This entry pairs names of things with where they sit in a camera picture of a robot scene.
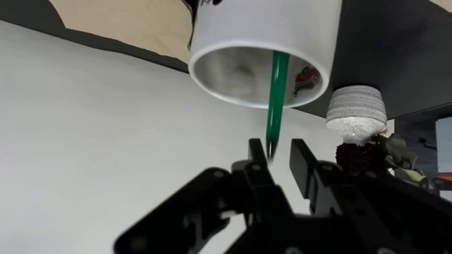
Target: green marker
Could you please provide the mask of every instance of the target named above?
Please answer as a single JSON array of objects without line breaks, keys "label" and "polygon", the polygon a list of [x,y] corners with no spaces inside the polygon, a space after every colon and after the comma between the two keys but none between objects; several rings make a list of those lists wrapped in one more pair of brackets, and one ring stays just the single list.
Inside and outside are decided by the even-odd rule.
[{"label": "green marker", "polygon": [[280,140],[286,84],[290,56],[285,53],[273,54],[272,88],[268,116],[268,159],[272,162]]}]

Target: brown object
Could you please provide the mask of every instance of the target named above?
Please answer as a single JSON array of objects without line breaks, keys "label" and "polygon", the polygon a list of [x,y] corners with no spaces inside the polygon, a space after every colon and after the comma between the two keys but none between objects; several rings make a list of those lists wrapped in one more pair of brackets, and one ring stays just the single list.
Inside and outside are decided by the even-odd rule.
[{"label": "brown object", "polygon": [[67,29],[188,63],[193,20],[183,0],[51,0]]}]

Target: white cup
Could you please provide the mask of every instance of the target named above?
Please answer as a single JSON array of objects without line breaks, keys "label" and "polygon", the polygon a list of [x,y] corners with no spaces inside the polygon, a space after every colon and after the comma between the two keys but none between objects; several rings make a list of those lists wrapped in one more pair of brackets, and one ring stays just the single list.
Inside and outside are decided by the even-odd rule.
[{"label": "white cup", "polygon": [[208,94],[269,108],[273,53],[290,54],[286,108],[330,85],[342,0],[200,0],[190,74]]}]

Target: white ribbed container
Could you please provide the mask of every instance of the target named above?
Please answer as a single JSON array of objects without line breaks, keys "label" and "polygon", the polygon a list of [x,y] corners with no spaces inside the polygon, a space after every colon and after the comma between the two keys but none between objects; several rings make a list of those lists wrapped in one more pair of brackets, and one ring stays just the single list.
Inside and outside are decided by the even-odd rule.
[{"label": "white ribbed container", "polygon": [[382,94],[365,85],[338,90],[330,104],[327,128],[344,143],[364,146],[386,131],[388,116]]}]

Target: cup rim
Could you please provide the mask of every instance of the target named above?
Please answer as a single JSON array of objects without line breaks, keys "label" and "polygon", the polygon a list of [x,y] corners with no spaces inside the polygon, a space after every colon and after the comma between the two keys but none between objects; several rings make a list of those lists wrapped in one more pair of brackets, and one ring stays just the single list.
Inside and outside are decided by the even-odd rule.
[{"label": "cup rim", "polygon": [[204,47],[204,49],[196,52],[196,54],[191,56],[190,63],[188,63],[188,71],[190,71],[191,78],[196,81],[196,84],[201,90],[204,90],[205,92],[208,92],[210,95],[212,95],[212,97],[215,97],[215,98],[218,98],[221,101],[225,101],[225,102],[229,102],[229,104],[234,104],[234,105],[239,105],[239,107],[246,107],[246,108],[269,109],[268,105],[256,105],[256,104],[249,104],[249,102],[244,102],[244,101],[239,102],[239,101],[236,101],[236,99],[234,99],[231,97],[225,97],[225,95],[217,94],[214,90],[210,90],[208,87],[203,85],[203,83],[200,81],[198,75],[194,71],[197,63],[203,57],[205,57],[205,56],[208,56],[208,54],[211,54],[214,52],[227,50],[227,49],[258,49],[258,50],[268,50],[268,52],[282,52],[282,53],[290,54],[293,57],[297,57],[300,60],[304,60],[306,63],[309,63],[310,66],[317,68],[317,71],[321,74],[321,78],[323,78],[323,84],[321,84],[320,91],[313,98],[306,99],[303,104],[285,105],[285,109],[300,108],[300,107],[309,105],[309,104],[320,99],[325,94],[328,87],[330,87],[330,75],[328,75],[327,68],[320,66],[320,63],[316,59],[313,59],[311,56],[307,56],[304,53],[299,53],[299,52],[296,52],[293,49],[286,49],[286,47],[277,46],[277,44],[270,44],[270,43],[263,43],[263,42],[229,40],[229,42],[224,42],[221,44],[208,46],[208,47]]}]

